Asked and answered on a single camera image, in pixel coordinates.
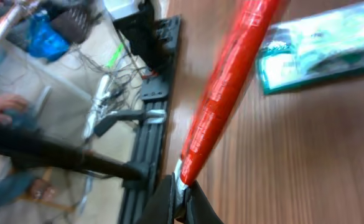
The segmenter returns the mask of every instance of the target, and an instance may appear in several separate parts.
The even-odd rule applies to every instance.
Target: wooden table
[[[283,20],[350,0],[292,0]],[[174,0],[182,14],[163,174],[170,174],[239,0]],[[364,223],[364,76],[263,96],[254,80],[198,181],[225,223]]]

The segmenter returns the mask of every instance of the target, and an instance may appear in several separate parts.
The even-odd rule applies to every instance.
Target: red tube
[[[215,147],[244,86],[278,0],[246,1],[202,95],[182,150],[180,179],[191,185]]]

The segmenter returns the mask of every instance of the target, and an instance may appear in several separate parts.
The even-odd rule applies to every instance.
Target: green strip
[[[115,53],[113,54],[113,56],[111,57],[111,59],[107,62],[106,67],[108,68],[112,68],[115,64],[115,62],[117,61],[119,54],[122,52],[122,50],[124,49],[124,45],[121,44],[118,46],[117,50],[115,51]]]

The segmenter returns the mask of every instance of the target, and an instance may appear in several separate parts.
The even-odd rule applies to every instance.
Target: hand
[[[23,97],[18,95],[6,94],[0,95],[0,122],[11,123],[12,118],[3,114],[4,110],[16,110],[24,112],[27,109],[28,102]]]

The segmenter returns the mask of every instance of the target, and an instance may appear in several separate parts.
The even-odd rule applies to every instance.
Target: black pole
[[[0,125],[0,154],[21,157],[68,170],[90,170],[124,180],[143,180],[147,174],[135,167],[91,151],[84,151],[63,142],[44,139]]]

